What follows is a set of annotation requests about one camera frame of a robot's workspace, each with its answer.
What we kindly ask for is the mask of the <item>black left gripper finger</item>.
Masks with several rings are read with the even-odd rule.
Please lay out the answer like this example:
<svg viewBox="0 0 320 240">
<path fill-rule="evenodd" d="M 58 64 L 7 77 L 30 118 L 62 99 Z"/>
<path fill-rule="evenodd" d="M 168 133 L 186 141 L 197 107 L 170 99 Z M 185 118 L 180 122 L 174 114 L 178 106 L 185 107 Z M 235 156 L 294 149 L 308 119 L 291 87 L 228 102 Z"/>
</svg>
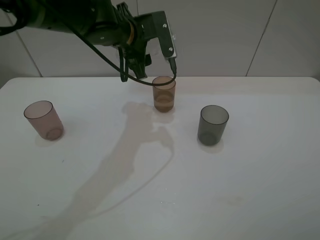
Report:
<svg viewBox="0 0 320 240">
<path fill-rule="evenodd" d="M 147 78 L 146 67 L 152 64 L 152 59 L 147 53 L 147 45 L 131 45 L 124 50 L 128 67 L 134 72 L 138 80 Z"/>
</svg>

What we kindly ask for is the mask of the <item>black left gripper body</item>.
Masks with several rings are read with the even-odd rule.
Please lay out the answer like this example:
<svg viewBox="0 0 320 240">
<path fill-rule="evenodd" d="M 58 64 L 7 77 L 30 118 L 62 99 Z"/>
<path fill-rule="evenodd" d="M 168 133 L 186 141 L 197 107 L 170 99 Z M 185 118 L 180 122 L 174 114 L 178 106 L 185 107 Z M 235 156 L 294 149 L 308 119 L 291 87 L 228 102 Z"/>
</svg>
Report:
<svg viewBox="0 0 320 240">
<path fill-rule="evenodd" d="M 110 0 L 88 0 L 84 5 L 90 8 L 84 37 L 92 45 L 146 49 L 142 18 L 132 16 L 125 2 L 113 6 Z"/>
</svg>

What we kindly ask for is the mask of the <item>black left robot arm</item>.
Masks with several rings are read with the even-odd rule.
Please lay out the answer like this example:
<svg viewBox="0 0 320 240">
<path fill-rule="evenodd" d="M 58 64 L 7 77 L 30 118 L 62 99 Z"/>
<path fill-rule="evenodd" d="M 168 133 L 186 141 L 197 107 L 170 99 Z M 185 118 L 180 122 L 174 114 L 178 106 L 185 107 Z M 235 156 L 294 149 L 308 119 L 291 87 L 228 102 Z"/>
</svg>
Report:
<svg viewBox="0 0 320 240">
<path fill-rule="evenodd" d="M 129 70 L 139 81 L 145 79 L 147 40 L 143 28 L 121 2 L 110 0 L 2 0 L 0 9 L 16 20 L 0 27 L 2 36 L 24 27 L 74 34 L 105 62 L 116 69 L 121 80 Z"/>
</svg>

